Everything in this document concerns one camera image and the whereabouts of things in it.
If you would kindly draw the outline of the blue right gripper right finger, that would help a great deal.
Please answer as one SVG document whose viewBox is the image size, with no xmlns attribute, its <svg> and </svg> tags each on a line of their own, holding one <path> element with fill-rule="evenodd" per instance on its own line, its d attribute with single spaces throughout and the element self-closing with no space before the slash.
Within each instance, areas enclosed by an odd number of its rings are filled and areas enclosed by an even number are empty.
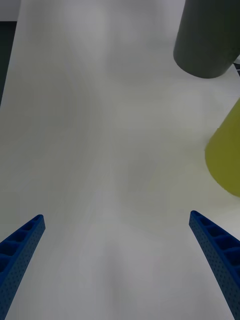
<svg viewBox="0 0 240 320">
<path fill-rule="evenodd" d="M 235 320 L 240 319 L 240 241 L 193 210 L 189 226 Z"/>
</svg>

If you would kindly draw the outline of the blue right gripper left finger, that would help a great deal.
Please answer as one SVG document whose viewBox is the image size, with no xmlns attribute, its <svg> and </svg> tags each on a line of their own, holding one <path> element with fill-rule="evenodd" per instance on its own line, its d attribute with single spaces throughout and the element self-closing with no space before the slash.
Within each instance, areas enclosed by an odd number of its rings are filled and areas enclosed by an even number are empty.
<svg viewBox="0 0 240 320">
<path fill-rule="evenodd" d="M 46 229 L 39 214 L 0 243 L 0 319 L 4 320 Z"/>
</svg>

